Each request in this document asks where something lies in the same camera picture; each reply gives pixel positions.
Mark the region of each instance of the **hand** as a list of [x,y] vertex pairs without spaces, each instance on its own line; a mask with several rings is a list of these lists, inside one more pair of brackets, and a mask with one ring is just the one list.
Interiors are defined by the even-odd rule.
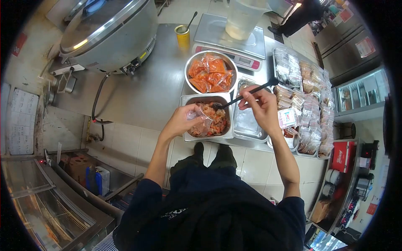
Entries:
[[264,89],[250,94],[249,91],[256,87],[258,86],[249,86],[240,92],[244,97],[239,103],[240,110],[252,108],[257,123],[270,137],[282,135],[278,121],[276,96]]
[[202,123],[205,119],[203,117],[196,117],[192,120],[187,120],[186,118],[187,112],[194,111],[197,108],[198,106],[196,104],[189,104],[176,108],[172,117],[160,133],[159,138],[172,140],[174,137],[180,136],[188,131],[191,127]]

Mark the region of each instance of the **blue container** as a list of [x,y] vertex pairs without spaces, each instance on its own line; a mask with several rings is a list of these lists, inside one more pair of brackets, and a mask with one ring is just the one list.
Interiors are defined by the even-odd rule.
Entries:
[[[90,185],[89,185],[89,179],[88,179],[88,174],[89,174],[89,167],[85,169],[85,186],[88,190],[90,190]],[[100,195],[102,195],[102,176],[100,173],[96,173],[95,175],[95,182],[98,185],[98,192]]]

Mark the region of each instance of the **black spoon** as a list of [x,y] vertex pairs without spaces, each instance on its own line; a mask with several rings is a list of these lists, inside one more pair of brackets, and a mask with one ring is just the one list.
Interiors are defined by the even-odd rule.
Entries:
[[[259,87],[256,87],[256,88],[252,89],[252,90],[250,91],[250,93],[253,94],[253,93],[255,93],[255,92],[259,91],[259,90],[262,90],[262,89],[266,88],[267,86],[275,86],[275,85],[277,85],[278,83],[279,83],[279,80],[277,80],[276,78],[271,78],[267,83],[265,83],[265,84],[263,84],[263,85],[261,85],[261,86],[259,86]],[[225,105],[222,105],[222,104],[220,104],[220,103],[213,103],[211,107],[212,107],[214,110],[225,109],[226,107],[230,106],[231,104],[234,104],[234,103],[236,103],[237,101],[242,100],[242,99],[243,99],[243,96],[239,96],[239,97],[233,99],[232,101],[230,101],[229,103],[227,103],[227,104],[225,104]]]
[[193,18],[191,19],[190,23],[187,25],[186,32],[187,32],[187,31],[190,29],[191,22],[194,20],[194,18],[197,16],[197,14],[198,14],[198,12],[197,12],[197,11],[196,11],[196,12],[194,12],[194,16],[193,16]]

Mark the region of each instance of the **gas rice cooker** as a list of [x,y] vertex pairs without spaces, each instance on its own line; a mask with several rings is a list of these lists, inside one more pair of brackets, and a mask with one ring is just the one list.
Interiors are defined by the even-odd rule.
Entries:
[[89,0],[63,34],[62,63],[133,74],[153,50],[157,28],[153,0]]

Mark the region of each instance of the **pot lid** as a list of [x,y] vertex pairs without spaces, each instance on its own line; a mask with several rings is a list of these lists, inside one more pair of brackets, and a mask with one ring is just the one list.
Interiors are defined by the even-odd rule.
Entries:
[[88,0],[71,20],[60,43],[61,53],[83,53],[118,29],[149,0]]

